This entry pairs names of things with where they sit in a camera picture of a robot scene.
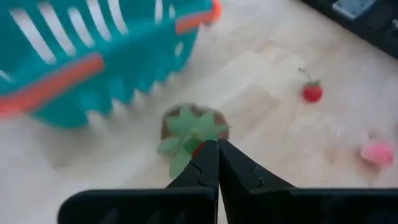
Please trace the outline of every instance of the plastic basket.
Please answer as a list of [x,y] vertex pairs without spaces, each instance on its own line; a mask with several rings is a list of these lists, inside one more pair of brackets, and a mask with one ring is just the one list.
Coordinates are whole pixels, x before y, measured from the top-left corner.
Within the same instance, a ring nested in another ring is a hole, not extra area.
[[62,128],[164,82],[185,65],[198,26],[221,13],[212,0],[3,0],[0,10],[0,116]]

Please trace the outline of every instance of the pink object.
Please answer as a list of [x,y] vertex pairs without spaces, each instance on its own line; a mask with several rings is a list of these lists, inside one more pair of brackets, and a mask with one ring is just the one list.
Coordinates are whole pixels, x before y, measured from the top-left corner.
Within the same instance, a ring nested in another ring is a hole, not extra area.
[[362,148],[361,157],[378,167],[386,167],[394,160],[394,149],[385,142],[370,142]]

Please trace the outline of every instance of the light wood surface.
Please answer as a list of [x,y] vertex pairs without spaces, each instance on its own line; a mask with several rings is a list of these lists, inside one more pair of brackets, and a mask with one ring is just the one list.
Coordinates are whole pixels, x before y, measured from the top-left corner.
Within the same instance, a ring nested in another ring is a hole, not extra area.
[[[60,204],[85,189],[165,187],[160,122],[184,102],[221,110],[231,142],[296,186],[398,186],[397,166],[369,169],[356,153],[369,131],[396,145],[396,60],[297,0],[222,4],[187,68],[132,108],[92,114],[91,128],[73,132],[1,121],[0,223],[55,223]],[[321,102],[301,99],[299,67],[322,79]]]

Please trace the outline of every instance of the cherry stem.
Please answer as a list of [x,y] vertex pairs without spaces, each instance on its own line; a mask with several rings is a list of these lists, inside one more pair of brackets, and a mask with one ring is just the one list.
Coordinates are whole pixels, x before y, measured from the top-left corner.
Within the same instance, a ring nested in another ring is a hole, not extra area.
[[311,78],[310,74],[308,74],[304,69],[298,68],[298,72],[304,73],[308,77],[310,82],[312,82],[312,78]]

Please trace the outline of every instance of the red strawberry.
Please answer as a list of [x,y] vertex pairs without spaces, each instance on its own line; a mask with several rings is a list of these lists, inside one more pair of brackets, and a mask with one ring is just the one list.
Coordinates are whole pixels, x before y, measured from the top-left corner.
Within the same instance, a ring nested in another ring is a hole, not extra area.
[[323,94],[320,80],[312,80],[310,75],[305,70],[299,68],[299,72],[303,72],[307,75],[310,81],[308,81],[303,87],[303,97],[310,103],[318,102]]
[[201,142],[200,145],[192,152],[192,157],[195,157],[198,154],[199,150],[203,148],[205,142]]

